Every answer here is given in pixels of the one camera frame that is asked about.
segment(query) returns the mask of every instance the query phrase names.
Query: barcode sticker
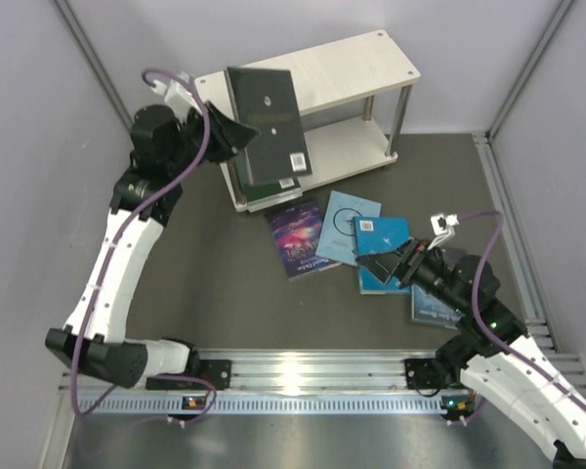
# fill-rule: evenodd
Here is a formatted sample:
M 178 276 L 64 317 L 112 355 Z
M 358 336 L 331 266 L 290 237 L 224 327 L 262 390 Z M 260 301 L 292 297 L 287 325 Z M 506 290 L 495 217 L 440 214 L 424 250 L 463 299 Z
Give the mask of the barcode sticker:
M 303 153 L 291 153 L 291 166 L 296 173 L 299 171 L 306 171 L 306 159 Z
M 279 182 L 280 182 L 280 187 L 283 189 L 291 188 L 291 187 L 295 186 L 295 181 L 293 181 L 293 178 L 280 179 Z
M 373 222 L 371 220 L 360 220 L 360 230 L 362 232 L 372 232 Z

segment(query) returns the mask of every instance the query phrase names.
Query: white shelf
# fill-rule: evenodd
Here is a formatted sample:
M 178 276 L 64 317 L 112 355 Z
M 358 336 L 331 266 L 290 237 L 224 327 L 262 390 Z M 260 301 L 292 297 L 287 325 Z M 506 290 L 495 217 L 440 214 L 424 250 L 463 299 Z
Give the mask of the white shelf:
M 290 70 L 301 115 L 412 85 L 421 78 L 419 70 L 383 29 L 245 66 Z M 233 118 L 222 71 L 199 77 L 196 84 L 204 101 L 211 101 Z M 396 154 L 385 156 L 387 138 L 375 121 L 361 117 L 306 132 L 305 136 L 313 173 L 299 179 L 299 189 L 237 204 L 228 167 L 221 165 L 237 211 L 262 210 L 398 158 Z
M 411 85 L 421 78 L 385 30 L 377 30 L 245 66 L 291 70 L 301 115 Z M 232 117 L 224 73 L 199 77 L 197 90 Z
M 313 173 L 299 179 L 302 191 L 395 163 L 386 156 L 387 138 L 374 120 L 360 117 L 306 132 Z

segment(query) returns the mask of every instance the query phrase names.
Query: light blue book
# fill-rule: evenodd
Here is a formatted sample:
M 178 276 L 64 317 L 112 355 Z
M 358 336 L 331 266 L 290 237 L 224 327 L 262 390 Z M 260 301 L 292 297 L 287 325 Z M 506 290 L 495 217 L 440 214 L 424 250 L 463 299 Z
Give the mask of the light blue book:
M 405 218 L 354 217 L 358 256 L 393 251 L 408 241 L 410 230 Z M 399 288 L 399 280 L 382 283 L 363 266 L 358 267 L 358 282 L 363 295 L 410 293 L 410 287 Z
M 332 191 L 315 255 L 356 265 L 354 217 L 377 217 L 382 204 Z

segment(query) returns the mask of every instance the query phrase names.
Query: white wall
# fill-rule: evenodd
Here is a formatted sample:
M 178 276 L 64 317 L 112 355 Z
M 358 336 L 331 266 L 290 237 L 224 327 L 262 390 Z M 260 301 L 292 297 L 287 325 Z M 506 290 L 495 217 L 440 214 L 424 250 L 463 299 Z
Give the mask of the white wall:
M 586 368 L 586 0 L 535 71 L 497 146 L 548 317 Z
M 45 334 L 82 291 L 129 148 L 51 3 L 0 2 L 0 468 L 38 463 L 63 370 Z
M 195 76 L 385 28 L 422 73 L 405 132 L 487 130 L 551 0 L 71 0 L 127 108 L 147 66 Z M 376 101 L 388 130 L 397 94 Z

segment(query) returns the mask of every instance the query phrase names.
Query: book cover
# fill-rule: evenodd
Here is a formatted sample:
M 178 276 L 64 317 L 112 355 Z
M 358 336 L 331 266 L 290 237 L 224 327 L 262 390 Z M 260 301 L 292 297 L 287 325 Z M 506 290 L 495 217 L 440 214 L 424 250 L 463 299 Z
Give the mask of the book cover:
M 442 247 L 440 251 L 445 265 L 449 269 L 453 269 L 456 263 L 467 254 L 463 249 L 452 247 Z M 455 329 L 456 322 L 460 318 L 462 318 L 460 313 L 449 308 L 431 294 L 426 293 L 420 286 L 412 285 L 412 320 L 414 322 Z
M 228 67 L 234 118 L 258 130 L 241 151 L 252 186 L 313 173 L 290 70 Z
M 332 191 L 317 256 L 356 265 L 354 217 L 377 217 L 382 204 L 372 200 Z
M 405 218 L 354 217 L 354 230 L 358 256 L 393 251 L 410 238 Z M 397 278 L 385 284 L 363 266 L 358 266 L 358 282 L 363 295 L 410 293 L 409 286 L 399 288 Z
M 323 216 L 313 200 L 267 214 L 277 252 L 289 279 L 322 271 L 339 263 L 316 255 Z

